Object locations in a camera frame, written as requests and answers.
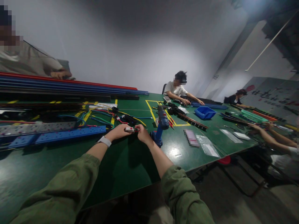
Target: green plastic tray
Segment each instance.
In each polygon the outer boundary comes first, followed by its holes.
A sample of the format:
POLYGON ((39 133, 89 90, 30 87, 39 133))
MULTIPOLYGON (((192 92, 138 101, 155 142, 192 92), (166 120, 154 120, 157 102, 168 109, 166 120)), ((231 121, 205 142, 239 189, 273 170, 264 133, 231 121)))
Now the green plastic tray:
POLYGON ((256 122, 256 123, 262 123, 262 122, 268 122, 267 119, 261 117, 261 116, 258 116, 256 114, 253 114, 251 112, 248 112, 248 111, 245 111, 245 110, 241 110, 241 113, 243 116, 247 117, 248 119, 256 122))

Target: ceiling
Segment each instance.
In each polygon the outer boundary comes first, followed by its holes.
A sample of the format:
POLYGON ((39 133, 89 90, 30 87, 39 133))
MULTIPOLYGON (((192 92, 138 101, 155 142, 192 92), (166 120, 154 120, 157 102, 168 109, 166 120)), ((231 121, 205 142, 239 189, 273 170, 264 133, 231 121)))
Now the ceiling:
POLYGON ((248 22, 266 20, 262 30, 269 39, 292 18, 273 44, 293 65, 294 74, 299 74, 299 0, 232 0, 232 5, 248 12, 248 22))

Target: person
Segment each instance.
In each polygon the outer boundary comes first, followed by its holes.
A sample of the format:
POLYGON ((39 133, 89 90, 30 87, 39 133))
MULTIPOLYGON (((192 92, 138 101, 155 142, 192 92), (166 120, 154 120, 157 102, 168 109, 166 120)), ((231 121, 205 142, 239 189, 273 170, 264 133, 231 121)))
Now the person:
MULTIPOLYGON (((75 223, 76 215, 94 186, 110 142, 131 134, 124 131, 126 127, 129 126, 118 125, 80 158, 63 167, 44 189, 24 202, 11 223, 75 223)), ((151 152, 164 198, 176 223, 214 223, 210 210, 185 171, 171 162, 142 125, 135 128, 138 129, 138 139, 151 152)))
MULTIPOLYGON (((271 155, 272 164, 290 178, 299 180, 299 152, 297 150, 297 143, 274 131, 273 123, 267 124, 267 129, 273 137, 255 124, 248 125, 258 131, 269 147, 283 154, 271 155)), ((284 177, 271 166, 268 167, 268 173, 276 179, 284 179, 284 177)))
POLYGON ((175 100, 182 101, 183 104, 189 105, 191 104, 189 100, 181 98, 181 95, 187 95, 188 97, 192 98, 194 101, 200 103, 201 105, 205 105, 200 99, 193 96, 191 93, 188 93, 182 85, 187 83, 187 75, 186 72, 179 71, 175 74, 174 80, 169 81, 164 89, 164 95, 168 95, 170 98, 175 100))
POLYGON ((12 28, 12 16, 0 5, 0 71, 65 79, 72 74, 55 58, 22 40, 12 28))
POLYGON ((247 95, 247 91, 245 89, 238 90, 234 95, 231 95, 230 97, 224 98, 224 103, 229 103, 235 106, 240 107, 249 107, 241 103, 240 98, 247 95))

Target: red metal rail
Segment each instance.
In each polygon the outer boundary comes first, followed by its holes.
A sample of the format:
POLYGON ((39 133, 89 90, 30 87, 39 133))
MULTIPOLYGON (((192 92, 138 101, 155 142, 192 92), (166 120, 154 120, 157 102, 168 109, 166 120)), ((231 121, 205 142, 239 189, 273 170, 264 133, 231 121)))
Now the red metal rail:
POLYGON ((85 85, 91 85, 91 86, 102 86, 102 87, 128 89, 128 90, 137 90, 137 88, 127 87, 127 86, 115 86, 115 85, 93 83, 93 82, 82 82, 82 81, 75 81, 75 80, 59 80, 59 79, 53 79, 53 78, 48 78, 48 77, 33 76, 33 75, 21 75, 21 74, 8 73, 8 72, 0 72, 0 76, 8 76, 8 77, 14 77, 14 78, 27 78, 27 79, 36 79, 36 80, 63 82, 63 83, 85 84, 85 85))

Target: dark hair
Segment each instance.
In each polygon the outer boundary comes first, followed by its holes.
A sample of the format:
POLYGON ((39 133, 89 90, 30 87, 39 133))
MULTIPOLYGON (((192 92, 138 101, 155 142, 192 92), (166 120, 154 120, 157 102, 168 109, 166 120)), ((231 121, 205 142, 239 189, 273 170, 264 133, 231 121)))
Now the dark hair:
POLYGON ((9 15, 7 6, 0 5, 0 26, 11 26, 12 16, 9 15))
POLYGON ((240 90, 237 90, 235 95, 240 95, 240 94, 247 95, 247 91, 245 89, 240 89, 240 90))
POLYGON ((178 73, 175 74, 175 79, 178 79, 180 83, 187 83, 187 72, 179 71, 178 73))

